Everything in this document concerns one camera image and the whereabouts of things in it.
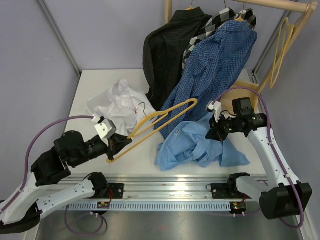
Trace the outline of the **light blue shirt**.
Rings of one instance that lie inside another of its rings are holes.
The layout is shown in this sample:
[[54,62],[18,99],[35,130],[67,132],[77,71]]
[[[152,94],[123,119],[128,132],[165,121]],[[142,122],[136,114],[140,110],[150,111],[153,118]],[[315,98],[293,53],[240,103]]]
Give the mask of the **light blue shirt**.
[[213,162],[219,162],[222,168],[249,165],[246,155],[238,151],[229,139],[217,141],[206,138],[211,117],[208,113],[197,122],[179,123],[164,142],[158,145],[155,165],[162,171],[188,163],[203,168]]

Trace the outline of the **yellow hanger of white shirt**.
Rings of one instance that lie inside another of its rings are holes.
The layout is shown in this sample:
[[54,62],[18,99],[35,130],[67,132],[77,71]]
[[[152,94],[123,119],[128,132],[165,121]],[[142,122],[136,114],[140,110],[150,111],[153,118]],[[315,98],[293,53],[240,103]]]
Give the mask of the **yellow hanger of white shirt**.
[[269,84],[270,89],[274,87],[275,83],[278,80],[281,67],[285,58],[286,50],[293,36],[294,29],[295,25],[290,23],[288,17],[286,17],[280,24],[277,35],[274,60],[271,68],[271,77]]

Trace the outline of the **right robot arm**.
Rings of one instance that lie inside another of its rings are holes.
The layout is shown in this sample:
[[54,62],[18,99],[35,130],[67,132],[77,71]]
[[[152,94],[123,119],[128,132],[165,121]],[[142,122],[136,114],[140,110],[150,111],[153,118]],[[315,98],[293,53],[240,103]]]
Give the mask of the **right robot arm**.
[[229,134],[242,133],[254,147],[268,184],[264,185],[248,173],[231,174],[227,193],[232,198],[245,195],[256,201],[268,220],[303,216],[312,196],[309,183],[302,183],[286,162],[276,142],[269,117],[255,113],[248,97],[232,101],[234,116],[223,115],[222,104],[211,101],[206,110],[213,114],[206,135],[209,140],[225,141]]

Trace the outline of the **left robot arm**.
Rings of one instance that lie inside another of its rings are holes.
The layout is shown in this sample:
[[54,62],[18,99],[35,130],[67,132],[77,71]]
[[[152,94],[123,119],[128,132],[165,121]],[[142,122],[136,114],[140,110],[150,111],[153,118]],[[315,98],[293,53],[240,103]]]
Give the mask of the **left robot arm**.
[[108,183],[101,172],[93,172],[75,186],[55,194],[51,187],[71,175],[75,168],[106,155],[110,160],[132,140],[113,134],[107,141],[96,135],[84,141],[78,131],[68,131],[54,141],[51,150],[43,153],[27,170],[26,183],[10,199],[0,203],[0,233],[24,233],[36,227],[53,212],[84,199],[98,199],[94,211],[107,210],[113,199],[123,198],[124,184]]

